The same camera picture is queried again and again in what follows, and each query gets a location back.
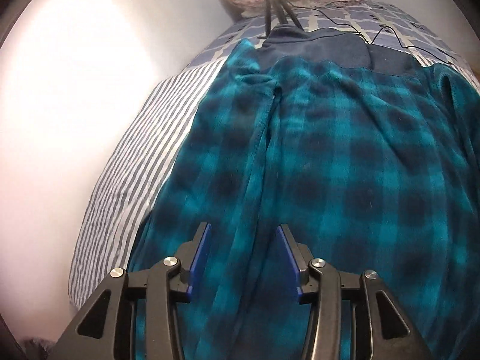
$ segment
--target striped fabric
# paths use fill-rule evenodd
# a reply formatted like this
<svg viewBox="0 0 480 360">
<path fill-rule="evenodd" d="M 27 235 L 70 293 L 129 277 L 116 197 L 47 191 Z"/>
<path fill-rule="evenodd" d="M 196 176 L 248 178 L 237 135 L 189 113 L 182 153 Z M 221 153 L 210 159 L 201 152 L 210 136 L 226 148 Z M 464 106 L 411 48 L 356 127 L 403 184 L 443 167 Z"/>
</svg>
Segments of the striped fabric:
<svg viewBox="0 0 480 360">
<path fill-rule="evenodd" d="M 159 83 L 118 143 L 95 185 L 75 246 L 69 296 L 76 308 L 108 271 L 127 267 L 140 223 L 224 62 L 219 59 Z"/>
</svg>

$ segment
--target white wall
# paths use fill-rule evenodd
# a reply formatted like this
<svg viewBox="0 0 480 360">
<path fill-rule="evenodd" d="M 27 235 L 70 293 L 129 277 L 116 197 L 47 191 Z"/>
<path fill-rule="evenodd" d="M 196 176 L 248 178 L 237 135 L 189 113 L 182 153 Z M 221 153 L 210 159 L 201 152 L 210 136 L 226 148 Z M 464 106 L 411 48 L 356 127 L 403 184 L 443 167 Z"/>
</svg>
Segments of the white wall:
<svg viewBox="0 0 480 360">
<path fill-rule="evenodd" d="M 453 0 L 376 0 L 396 5 L 435 32 L 480 71 L 480 40 Z"/>
<path fill-rule="evenodd" d="M 70 320 L 90 193 L 154 85 L 231 21 L 217 0 L 34 0 L 0 49 L 0 312 L 18 338 Z"/>
</svg>

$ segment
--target flannel shirt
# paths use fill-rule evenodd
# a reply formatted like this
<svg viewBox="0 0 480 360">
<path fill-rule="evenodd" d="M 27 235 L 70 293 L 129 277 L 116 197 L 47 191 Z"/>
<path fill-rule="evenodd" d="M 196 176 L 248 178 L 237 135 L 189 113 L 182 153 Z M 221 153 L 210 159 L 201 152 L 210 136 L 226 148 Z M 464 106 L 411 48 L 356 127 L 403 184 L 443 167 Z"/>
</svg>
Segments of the flannel shirt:
<svg viewBox="0 0 480 360">
<path fill-rule="evenodd" d="M 414 71 L 300 57 L 262 70 L 236 46 L 129 263 L 150 268 L 212 224 L 202 285 L 178 306 L 187 360 L 300 358 L 309 306 L 278 264 L 280 223 L 339 270 L 378 271 L 434 357 L 458 355 L 479 314 L 480 98 L 444 64 Z"/>
</svg>

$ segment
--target plaid shirt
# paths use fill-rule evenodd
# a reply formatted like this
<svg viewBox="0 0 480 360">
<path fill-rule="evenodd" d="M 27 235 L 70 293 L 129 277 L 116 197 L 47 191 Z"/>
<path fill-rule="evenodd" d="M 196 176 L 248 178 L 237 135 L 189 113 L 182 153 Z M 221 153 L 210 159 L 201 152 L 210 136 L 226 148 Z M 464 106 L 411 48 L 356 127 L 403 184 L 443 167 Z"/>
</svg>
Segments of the plaid shirt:
<svg viewBox="0 0 480 360">
<path fill-rule="evenodd" d="M 178 309 L 186 359 L 300 358 L 309 306 L 283 280 L 279 223 L 339 270 L 377 270 L 435 358 L 454 359 L 479 313 L 479 107 L 443 64 L 391 76 L 286 57 L 261 71 L 240 42 L 129 265 L 150 268 L 212 224 L 202 286 Z"/>
</svg>

